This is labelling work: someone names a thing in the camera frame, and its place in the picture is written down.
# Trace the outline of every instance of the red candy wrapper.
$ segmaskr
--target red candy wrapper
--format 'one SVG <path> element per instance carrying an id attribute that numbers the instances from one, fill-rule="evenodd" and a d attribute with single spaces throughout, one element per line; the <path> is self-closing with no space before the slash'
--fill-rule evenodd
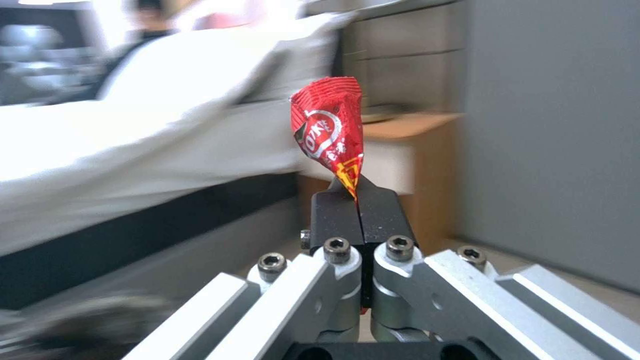
<path id="1" fill-rule="evenodd" d="M 361 98 L 355 78 L 324 78 L 291 97 L 291 129 L 300 149 L 331 170 L 356 201 L 364 157 Z"/>

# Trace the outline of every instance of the white blanket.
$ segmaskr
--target white blanket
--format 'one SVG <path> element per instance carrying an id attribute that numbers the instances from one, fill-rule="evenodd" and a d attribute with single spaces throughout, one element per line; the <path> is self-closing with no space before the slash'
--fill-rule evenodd
<path id="1" fill-rule="evenodd" d="M 73 215 L 61 212 L 62 217 L 55 219 L 57 230 L 48 233 L 47 229 L 29 230 L 32 226 L 29 219 L 43 211 L 60 212 L 57 207 L 74 199 L 78 189 L 104 183 L 118 171 L 129 171 L 132 164 L 145 163 L 154 154 L 211 127 L 212 122 L 224 122 L 228 117 L 225 111 L 270 69 L 269 62 L 282 49 L 306 55 L 299 60 L 307 67 L 308 78 L 301 78 L 305 71 L 297 69 L 295 86 L 312 81 L 318 75 L 315 67 L 324 62 L 314 64 L 309 58 L 332 56 L 326 53 L 326 48 L 317 56 L 309 54 L 317 45 L 317 35 L 325 37 L 323 33 L 344 25 L 346 19 L 325 14 L 298 20 L 299 26 L 289 30 L 217 29 L 173 35 L 140 49 L 113 76 L 112 84 L 101 94 L 104 98 L 101 101 L 0 108 L 0 256 L 143 208 L 142 202 L 126 210 L 105 208 L 103 213 L 92 214 L 82 222 L 64 218 L 83 213 L 75 206 Z M 279 83 L 272 90 L 277 90 L 282 99 L 282 94 L 290 95 L 296 89 Z M 288 114 L 278 111 L 282 113 L 278 117 L 288 124 Z M 255 122 L 256 129 L 260 129 L 259 116 L 255 116 Z M 237 127 L 235 131 L 238 134 L 225 136 L 238 141 L 251 136 L 249 126 L 246 134 Z M 226 158 L 229 154 L 218 152 L 207 156 L 214 165 L 216 157 Z M 251 171 L 242 169 L 240 173 L 247 176 Z M 205 187 L 219 182 L 216 179 L 199 184 Z M 175 181 L 173 184 L 174 188 L 148 190 L 173 191 L 174 196 L 197 190 L 192 184 L 180 186 Z M 142 185 L 132 186 L 142 189 Z M 127 189 L 113 191 L 130 193 Z M 154 201 L 168 199 L 156 197 Z M 100 204 L 92 204 L 92 211 L 98 209 Z"/>

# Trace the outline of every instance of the bed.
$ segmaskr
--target bed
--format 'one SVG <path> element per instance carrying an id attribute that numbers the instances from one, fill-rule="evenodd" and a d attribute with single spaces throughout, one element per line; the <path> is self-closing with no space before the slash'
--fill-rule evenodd
<path id="1" fill-rule="evenodd" d="M 0 308 L 131 288 L 188 299 L 291 238 L 287 98 L 328 74 L 348 20 L 172 35 L 99 101 L 0 108 Z"/>

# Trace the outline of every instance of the floor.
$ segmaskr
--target floor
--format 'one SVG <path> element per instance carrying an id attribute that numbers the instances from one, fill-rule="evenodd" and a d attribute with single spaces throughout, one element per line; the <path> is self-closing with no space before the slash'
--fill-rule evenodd
<path id="1" fill-rule="evenodd" d="M 466 245 L 460 241 L 452 242 L 452 247 L 457 248 L 461 245 Z M 493 264 L 499 273 L 506 272 L 508 270 L 518 268 L 524 265 L 532 264 L 523 258 L 512 256 L 495 249 L 490 249 L 482 246 L 478 246 L 487 255 L 488 260 Z M 299 240 L 290 241 L 277 250 L 288 259 L 295 258 L 300 253 Z M 247 267 L 239 275 L 245 276 L 251 267 Z M 568 281 L 572 285 L 596 298 L 600 302 L 607 304 L 617 312 L 626 316 L 627 318 L 640 323 L 640 295 L 629 293 L 627 291 L 619 290 L 611 286 L 601 284 L 583 277 L 572 275 L 560 270 L 547 267 L 549 270 L 555 272 L 558 276 Z M 375 341 L 369 330 L 371 321 L 371 312 L 360 317 L 360 341 Z"/>

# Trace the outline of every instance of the hex socket screw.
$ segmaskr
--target hex socket screw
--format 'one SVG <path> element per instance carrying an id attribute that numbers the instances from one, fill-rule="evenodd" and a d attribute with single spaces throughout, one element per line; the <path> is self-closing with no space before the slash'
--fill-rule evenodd
<path id="1" fill-rule="evenodd" d="M 269 252 L 258 259 L 258 273 L 266 282 L 274 282 L 287 268 L 287 259 L 277 252 Z"/>
<path id="2" fill-rule="evenodd" d="M 459 247 L 456 250 L 456 253 L 462 260 L 470 263 L 480 270 L 482 270 L 486 264 L 486 255 L 477 247 L 464 245 Z"/>
<path id="3" fill-rule="evenodd" d="M 345 238 L 328 238 L 323 250 L 325 260 L 331 264 L 344 264 L 351 257 L 351 244 Z"/>
<path id="4" fill-rule="evenodd" d="M 403 235 L 393 235 L 387 240 L 387 257 L 395 261 L 413 258 L 413 240 Z"/>

